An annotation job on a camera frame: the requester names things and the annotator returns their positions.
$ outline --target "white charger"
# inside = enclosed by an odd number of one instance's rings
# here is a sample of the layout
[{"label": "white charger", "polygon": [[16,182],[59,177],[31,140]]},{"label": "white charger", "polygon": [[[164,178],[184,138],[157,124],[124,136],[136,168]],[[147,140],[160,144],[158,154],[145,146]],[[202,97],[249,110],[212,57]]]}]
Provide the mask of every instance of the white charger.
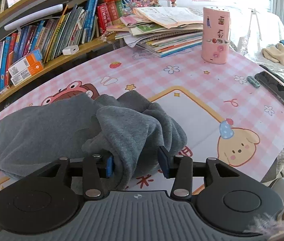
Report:
[{"label": "white charger", "polygon": [[78,50],[79,50],[78,45],[70,45],[64,48],[62,52],[63,52],[63,55],[72,55],[72,54],[77,53]]}]

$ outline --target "black circular base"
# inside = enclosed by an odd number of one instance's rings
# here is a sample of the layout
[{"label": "black circular base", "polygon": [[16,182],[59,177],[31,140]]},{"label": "black circular base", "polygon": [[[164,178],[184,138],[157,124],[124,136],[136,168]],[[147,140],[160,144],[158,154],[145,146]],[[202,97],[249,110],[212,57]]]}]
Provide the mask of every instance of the black circular base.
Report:
[{"label": "black circular base", "polygon": [[19,234],[51,231],[77,209],[77,195],[54,178],[20,180],[0,191],[0,229]]}]

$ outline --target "beige cloth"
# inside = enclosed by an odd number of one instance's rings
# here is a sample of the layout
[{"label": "beige cloth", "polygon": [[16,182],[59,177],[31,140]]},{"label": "beige cloth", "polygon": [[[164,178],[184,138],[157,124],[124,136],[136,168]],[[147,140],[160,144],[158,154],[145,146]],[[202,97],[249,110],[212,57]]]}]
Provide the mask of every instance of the beige cloth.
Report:
[{"label": "beige cloth", "polygon": [[262,49],[263,56],[272,61],[272,62],[279,62],[284,65],[284,45],[282,43],[278,43],[276,46],[271,46],[265,49]]}]

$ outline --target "flower pattern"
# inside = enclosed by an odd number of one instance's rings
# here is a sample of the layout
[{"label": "flower pattern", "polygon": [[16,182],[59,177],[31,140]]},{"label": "flower pattern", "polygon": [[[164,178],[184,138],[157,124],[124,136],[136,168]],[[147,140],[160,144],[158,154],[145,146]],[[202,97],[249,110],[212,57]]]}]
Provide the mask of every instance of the flower pattern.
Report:
[{"label": "flower pattern", "polygon": [[239,82],[240,84],[243,84],[243,83],[247,82],[247,80],[243,76],[234,75],[234,77],[235,77],[234,80]]},{"label": "flower pattern", "polygon": [[167,66],[164,71],[167,71],[169,74],[173,74],[175,71],[179,72],[179,66]]},{"label": "flower pattern", "polygon": [[264,111],[269,113],[270,116],[274,114],[274,110],[272,109],[272,106],[264,105]]}]

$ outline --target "qr code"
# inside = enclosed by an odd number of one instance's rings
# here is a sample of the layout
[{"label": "qr code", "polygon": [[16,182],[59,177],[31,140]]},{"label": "qr code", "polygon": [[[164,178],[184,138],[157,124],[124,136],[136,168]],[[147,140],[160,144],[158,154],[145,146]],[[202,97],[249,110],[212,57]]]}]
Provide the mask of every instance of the qr code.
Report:
[{"label": "qr code", "polygon": [[29,63],[26,59],[23,60],[26,67],[29,67]]},{"label": "qr code", "polygon": [[17,70],[16,67],[11,67],[9,70],[10,70],[12,76],[18,74],[18,70]]}]

